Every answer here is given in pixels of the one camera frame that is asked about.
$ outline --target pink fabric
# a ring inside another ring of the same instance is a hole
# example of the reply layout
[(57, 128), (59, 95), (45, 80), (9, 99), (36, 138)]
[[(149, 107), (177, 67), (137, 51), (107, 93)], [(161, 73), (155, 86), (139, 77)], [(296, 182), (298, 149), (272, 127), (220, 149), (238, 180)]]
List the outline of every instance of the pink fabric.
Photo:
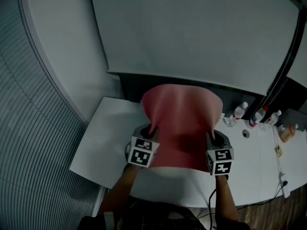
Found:
[(222, 113), (222, 100), (195, 86), (165, 84), (142, 98), (146, 115), (159, 127), (160, 147), (150, 167), (181, 167), (208, 172), (206, 132), (213, 134)]

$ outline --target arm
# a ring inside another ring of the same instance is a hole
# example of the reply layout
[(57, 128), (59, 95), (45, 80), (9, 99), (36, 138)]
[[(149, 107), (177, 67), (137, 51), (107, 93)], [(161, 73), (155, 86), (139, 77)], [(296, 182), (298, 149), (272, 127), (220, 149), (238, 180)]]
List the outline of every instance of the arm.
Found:
[(217, 227), (227, 222), (238, 222), (238, 212), (224, 175), (216, 176), (215, 220)]
[(113, 212), (115, 222), (120, 219), (127, 207), (133, 182), (140, 169), (141, 167), (139, 166), (130, 165), (124, 171), (114, 187), (103, 199), (98, 215), (103, 214), (104, 212)]

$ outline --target white tabletop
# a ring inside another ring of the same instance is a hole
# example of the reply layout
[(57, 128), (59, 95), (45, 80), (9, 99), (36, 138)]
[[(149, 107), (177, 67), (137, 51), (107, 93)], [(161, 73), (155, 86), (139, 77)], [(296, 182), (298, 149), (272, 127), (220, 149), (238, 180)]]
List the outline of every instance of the white tabletop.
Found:
[[(126, 165), (124, 148), (134, 129), (148, 124), (142, 107), (125, 100), (103, 98), (93, 116), (70, 170), (102, 186), (111, 188)], [(258, 127), (248, 129), (240, 120), (228, 128), (222, 120), (215, 127), (229, 137), (235, 160), (229, 175), (229, 185), (235, 204), (256, 203), (274, 197), (279, 183), (277, 159), (274, 152), (273, 130), (262, 133)], [(242, 131), (250, 132), (244, 138)], [(283, 149), (281, 167), (288, 186), (294, 190), (307, 183), (307, 140), (297, 132)], [(184, 168), (150, 168), (138, 174), (131, 195), (186, 207), (207, 207), (215, 188), (215, 179), (206, 172)], [(211, 200), (215, 206), (215, 197)]]

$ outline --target black cable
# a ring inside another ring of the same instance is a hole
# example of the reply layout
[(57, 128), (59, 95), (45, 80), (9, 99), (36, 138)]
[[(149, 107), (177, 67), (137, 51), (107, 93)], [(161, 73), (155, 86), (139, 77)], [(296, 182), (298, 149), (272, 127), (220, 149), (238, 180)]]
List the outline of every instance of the black cable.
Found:
[(212, 229), (212, 214), (211, 214), (211, 198), (213, 196), (213, 194), (216, 192), (216, 189), (213, 190), (213, 192), (211, 193), (210, 197), (209, 197), (209, 214), (210, 214), (210, 230)]
[[(270, 199), (269, 201), (264, 202), (264, 203), (259, 203), (259, 204), (253, 204), (253, 205), (245, 205), (245, 206), (243, 206), (243, 207), (241, 207), (241, 208), (239, 208), (239, 209), (237, 209), (237, 210), (241, 210), (241, 209), (244, 209), (244, 208), (249, 207), (249, 206), (265, 205), (265, 204), (267, 204), (267, 203), (273, 201), (273, 200), (277, 197), (277, 195), (279, 194), (280, 190), (281, 190), (284, 186), (286, 186), (287, 184), (288, 184), (288, 182), (287, 182), (287, 181), (284, 181), (282, 187), (278, 190), (278, 192), (276, 193), (276, 195), (274, 196), (274, 198)], [(209, 214), (206, 214), (206, 215), (202, 216), (202, 217), (205, 217), (205, 216), (207, 216), (207, 215), (210, 215), (210, 230), (211, 230), (211, 228), (212, 228), (212, 215), (215, 214), (215, 212), (214, 212), (214, 213), (211, 213), (210, 199), (211, 199), (211, 197), (213, 196), (213, 194), (215, 193), (215, 191), (216, 191), (216, 189), (211, 193), (211, 195), (210, 195), (210, 197), (209, 197), (209, 205), (208, 205), (208, 206), (209, 206)]]

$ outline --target white wall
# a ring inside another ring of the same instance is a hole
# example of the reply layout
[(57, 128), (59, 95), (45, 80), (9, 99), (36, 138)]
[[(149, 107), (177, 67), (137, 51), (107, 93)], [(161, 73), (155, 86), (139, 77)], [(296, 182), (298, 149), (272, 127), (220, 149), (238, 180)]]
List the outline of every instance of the white wall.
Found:
[(307, 88), (307, 24), (305, 24), (301, 45), (287, 76)]
[(111, 72), (265, 95), (292, 42), (289, 0), (93, 0)]
[(35, 46), (60, 91), (84, 122), (103, 96), (122, 97), (108, 74), (91, 0), (22, 0)]

